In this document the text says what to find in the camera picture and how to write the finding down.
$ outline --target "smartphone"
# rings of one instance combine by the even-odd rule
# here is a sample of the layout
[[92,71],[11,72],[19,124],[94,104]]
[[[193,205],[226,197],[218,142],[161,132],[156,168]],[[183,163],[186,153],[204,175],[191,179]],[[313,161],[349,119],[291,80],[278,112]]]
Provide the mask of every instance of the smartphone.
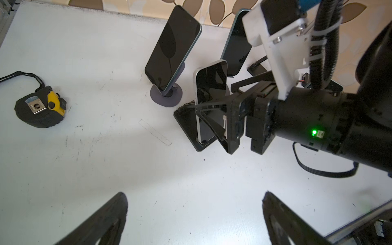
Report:
[[162,95],[173,86],[200,33],[201,24],[180,5],[175,6],[144,69]]
[[231,26],[229,36],[227,37],[226,45],[221,56],[221,59],[227,61],[227,76],[235,76],[240,72],[252,48],[252,45],[246,39],[245,29],[242,24],[242,17],[249,11],[250,9],[240,9],[238,11]]
[[[227,62],[218,60],[206,67],[200,67],[193,74],[195,105],[226,96]],[[208,116],[223,126],[223,112],[209,111]],[[215,137],[211,129],[196,116],[198,140],[201,144]]]

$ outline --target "white smartphone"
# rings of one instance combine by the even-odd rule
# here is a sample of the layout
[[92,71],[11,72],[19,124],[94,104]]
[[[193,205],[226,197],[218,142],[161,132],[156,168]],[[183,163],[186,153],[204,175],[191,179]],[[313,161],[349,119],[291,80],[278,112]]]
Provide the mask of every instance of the white smartphone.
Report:
[[[227,62],[217,60],[205,67],[197,68],[193,74],[195,105],[226,96]],[[223,112],[212,110],[208,116],[223,126]],[[215,135],[203,121],[196,116],[198,140],[206,143]]]

